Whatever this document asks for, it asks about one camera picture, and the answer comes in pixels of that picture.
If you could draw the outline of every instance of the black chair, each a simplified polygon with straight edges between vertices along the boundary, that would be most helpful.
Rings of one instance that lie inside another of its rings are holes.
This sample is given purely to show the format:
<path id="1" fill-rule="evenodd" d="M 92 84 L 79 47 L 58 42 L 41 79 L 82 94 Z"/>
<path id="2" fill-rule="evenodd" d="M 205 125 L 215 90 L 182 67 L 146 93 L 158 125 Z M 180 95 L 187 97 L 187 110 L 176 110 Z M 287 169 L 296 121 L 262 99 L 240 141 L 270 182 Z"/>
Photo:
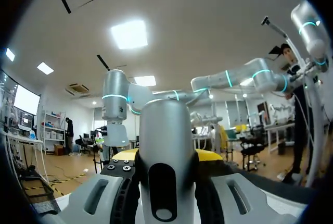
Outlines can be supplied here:
<path id="1" fill-rule="evenodd" d="M 87 153 L 87 152 L 90 153 L 90 150 L 87 149 L 88 148 L 88 144 L 85 144 L 85 142 L 83 141 L 83 138 L 82 138 L 81 135 L 79 135 L 79 137 L 80 137 L 80 139 L 76 139 L 75 143 L 81 147 L 80 148 L 80 153 L 81 152 L 82 153 Z"/>
<path id="2" fill-rule="evenodd" d="M 258 159 L 258 153 L 265 149 L 264 145 L 264 127 L 263 125 L 256 126 L 251 129 L 251 138 L 240 138 L 242 150 L 240 151 L 243 156 L 243 169 L 247 168 L 247 171 L 257 170 L 257 164 L 260 163 Z"/>

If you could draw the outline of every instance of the person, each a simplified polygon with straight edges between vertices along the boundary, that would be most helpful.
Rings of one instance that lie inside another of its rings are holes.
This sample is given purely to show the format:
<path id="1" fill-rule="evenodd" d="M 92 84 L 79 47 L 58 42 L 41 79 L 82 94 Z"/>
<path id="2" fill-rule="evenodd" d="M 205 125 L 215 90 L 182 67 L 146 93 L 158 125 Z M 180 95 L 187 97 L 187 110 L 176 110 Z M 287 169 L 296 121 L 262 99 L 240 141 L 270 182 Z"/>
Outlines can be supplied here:
<path id="1" fill-rule="evenodd" d="M 73 154 L 73 137 L 74 137 L 74 131 L 73 131 L 73 121 L 66 117 L 66 122 L 67 122 L 67 147 L 69 150 L 70 156 L 74 155 Z"/>
<path id="2" fill-rule="evenodd" d="M 281 45 L 281 52 L 283 53 L 283 56 L 288 60 L 290 64 L 290 68 L 287 71 L 288 74 L 294 75 L 296 72 L 300 69 L 300 66 L 297 64 L 297 59 L 290 48 L 290 46 L 286 43 Z M 295 98 L 294 105 L 295 105 L 295 112 L 294 112 L 294 120 L 295 120 L 295 126 L 294 126 L 294 146 L 293 146 L 293 154 L 294 154 L 294 160 L 291 171 L 286 176 L 286 181 L 288 182 L 291 178 L 291 175 L 293 173 L 300 173 L 301 171 L 301 161 L 302 161 L 302 155 L 303 155 L 303 149 L 308 143 L 308 131 L 306 127 L 306 122 L 302 113 L 302 110 L 304 112 L 306 120 L 308 119 L 308 112 L 310 117 L 310 134 L 313 139 L 313 120 L 312 120 L 312 110 L 307 105 L 306 99 L 305 99 L 305 93 L 303 86 L 297 87 L 293 93 L 286 94 L 286 99 L 291 99 L 295 95 L 298 100 Z M 311 160 L 312 160 L 312 153 L 313 153 L 313 145 L 310 141 L 310 159 L 309 159 L 309 165 L 306 170 L 306 174 L 309 173 L 310 166 L 311 166 Z"/>

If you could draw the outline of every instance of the square ceiling light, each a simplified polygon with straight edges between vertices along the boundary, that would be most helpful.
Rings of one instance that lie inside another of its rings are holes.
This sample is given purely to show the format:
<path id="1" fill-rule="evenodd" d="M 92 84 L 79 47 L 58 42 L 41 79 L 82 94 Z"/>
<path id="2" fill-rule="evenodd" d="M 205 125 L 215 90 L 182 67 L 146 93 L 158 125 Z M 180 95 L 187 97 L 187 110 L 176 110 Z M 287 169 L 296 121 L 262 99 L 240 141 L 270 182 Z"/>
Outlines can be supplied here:
<path id="1" fill-rule="evenodd" d="M 138 48 L 148 44 L 146 25 L 142 20 L 113 26 L 111 32 L 119 49 Z"/>
<path id="2" fill-rule="evenodd" d="M 14 61 L 15 55 L 9 48 L 6 50 L 6 56 L 9 58 L 9 60 Z"/>
<path id="3" fill-rule="evenodd" d="M 52 68 L 50 68 L 49 66 L 47 66 L 44 62 L 42 62 L 41 64 L 39 64 L 37 66 L 37 69 L 39 69 L 41 72 L 45 73 L 45 74 L 50 74 L 52 73 L 54 70 L 52 70 Z"/>
<path id="4" fill-rule="evenodd" d="M 156 85 L 154 76 L 135 77 L 134 80 L 137 85 L 141 85 L 141 86 L 155 86 Z"/>

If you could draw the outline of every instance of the computer screen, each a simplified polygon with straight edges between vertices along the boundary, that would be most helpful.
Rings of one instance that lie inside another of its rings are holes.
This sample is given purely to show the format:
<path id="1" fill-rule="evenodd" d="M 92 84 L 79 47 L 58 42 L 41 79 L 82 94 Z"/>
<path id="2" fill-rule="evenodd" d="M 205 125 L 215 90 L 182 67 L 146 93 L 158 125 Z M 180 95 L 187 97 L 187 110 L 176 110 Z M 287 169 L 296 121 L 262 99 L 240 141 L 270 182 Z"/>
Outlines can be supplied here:
<path id="1" fill-rule="evenodd" d="M 21 85 L 18 85 L 15 95 L 14 107 L 17 107 L 32 115 L 37 115 L 40 99 L 40 96 L 32 93 Z"/>

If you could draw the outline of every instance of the white robotic arm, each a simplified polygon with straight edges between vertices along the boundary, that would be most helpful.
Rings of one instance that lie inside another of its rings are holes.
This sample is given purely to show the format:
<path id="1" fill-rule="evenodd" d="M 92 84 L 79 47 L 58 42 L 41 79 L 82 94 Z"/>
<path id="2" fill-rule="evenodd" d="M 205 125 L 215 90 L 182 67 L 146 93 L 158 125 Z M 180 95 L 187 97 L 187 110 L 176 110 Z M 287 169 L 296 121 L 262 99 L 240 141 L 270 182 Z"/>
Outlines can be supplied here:
<path id="1" fill-rule="evenodd" d="M 130 111 L 139 115 L 148 102 L 156 99 L 174 99 L 188 106 L 199 99 L 209 98 L 208 90 L 185 92 L 180 90 L 153 93 L 148 87 L 130 83 L 121 70 L 110 70 L 104 80 L 102 117 L 107 121 L 106 146 L 127 146 L 129 140 L 122 121 L 127 118 L 127 104 Z"/>
<path id="2" fill-rule="evenodd" d="M 225 70 L 217 74 L 193 78 L 191 86 L 194 92 L 211 88 L 225 89 L 239 85 L 247 79 L 253 79 L 258 93 L 267 91 L 290 92 L 298 86 L 298 81 L 294 81 L 291 75 L 274 74 L 269 70 L 263 58 L 256 58 L 233 70 Z"/>

